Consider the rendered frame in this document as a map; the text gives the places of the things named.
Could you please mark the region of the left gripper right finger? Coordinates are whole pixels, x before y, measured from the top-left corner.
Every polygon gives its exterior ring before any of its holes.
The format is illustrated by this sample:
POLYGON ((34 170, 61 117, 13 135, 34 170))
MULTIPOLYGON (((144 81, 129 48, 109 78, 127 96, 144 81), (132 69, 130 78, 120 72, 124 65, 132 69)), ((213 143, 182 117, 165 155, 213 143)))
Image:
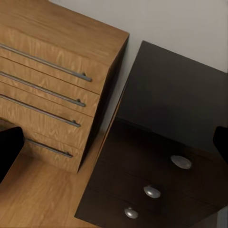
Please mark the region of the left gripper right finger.
POLYGON ((213 137, 213 144, 228 164, 228 128, 217 126, 213 137))

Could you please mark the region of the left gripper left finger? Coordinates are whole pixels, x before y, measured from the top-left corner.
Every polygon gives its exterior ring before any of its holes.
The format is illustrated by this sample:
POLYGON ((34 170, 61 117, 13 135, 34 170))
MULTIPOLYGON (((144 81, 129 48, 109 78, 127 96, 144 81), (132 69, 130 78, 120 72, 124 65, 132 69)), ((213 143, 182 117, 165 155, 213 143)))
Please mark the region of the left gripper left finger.
POLYGON ((0 183, 25 144, 20 126, 0 132, 0 183))

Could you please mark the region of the desktop computer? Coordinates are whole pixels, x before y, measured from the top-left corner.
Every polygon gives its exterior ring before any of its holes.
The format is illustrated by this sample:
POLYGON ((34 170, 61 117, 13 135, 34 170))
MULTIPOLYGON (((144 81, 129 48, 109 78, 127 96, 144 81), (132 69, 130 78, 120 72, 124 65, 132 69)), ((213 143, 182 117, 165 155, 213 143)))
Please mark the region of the desktop computer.
POLYGON ((190 228, 228 228, 228 206, 204 218, 190 228))

